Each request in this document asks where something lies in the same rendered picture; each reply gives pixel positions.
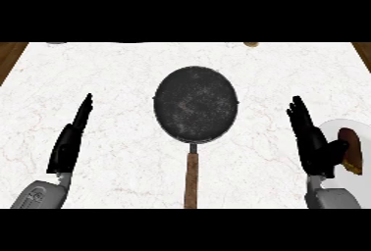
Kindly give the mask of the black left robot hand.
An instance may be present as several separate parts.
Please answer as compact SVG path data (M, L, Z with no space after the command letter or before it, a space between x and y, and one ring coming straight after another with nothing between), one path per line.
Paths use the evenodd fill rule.
M49 174L71 173L74 171L80 153L82 138L92 110L94 95L88 94L79 108L74 121L64 127L52 148L46 168L46 172Z

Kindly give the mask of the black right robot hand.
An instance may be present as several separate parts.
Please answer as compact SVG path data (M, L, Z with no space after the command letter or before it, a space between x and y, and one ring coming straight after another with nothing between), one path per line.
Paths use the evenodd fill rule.
M314 125L309 110L300 96L293 97L287 109L292 128L297 140L299 157L309 176L334 178L334 166L342 163L349 143L337 139L327 141L321 129Z

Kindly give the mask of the brown sweet potato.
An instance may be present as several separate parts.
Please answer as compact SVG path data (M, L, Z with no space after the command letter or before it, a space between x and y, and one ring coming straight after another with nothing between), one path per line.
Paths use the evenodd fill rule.
M337 138L349 144L343 155L342 164L349 172L363 175L363 150L358 134L354 129L343 127L337 132Z

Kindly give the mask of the white plate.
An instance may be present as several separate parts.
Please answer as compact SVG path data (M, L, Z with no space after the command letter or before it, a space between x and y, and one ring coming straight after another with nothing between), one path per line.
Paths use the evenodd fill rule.
M329 141L337 139L339 130L351 128L361 142L363 175L358 176L345 169L334 167L334 178L323 182L324 188L345 188L354 195L363 209L371 209L371 125L348 119L336 119L321 124L321 130Z

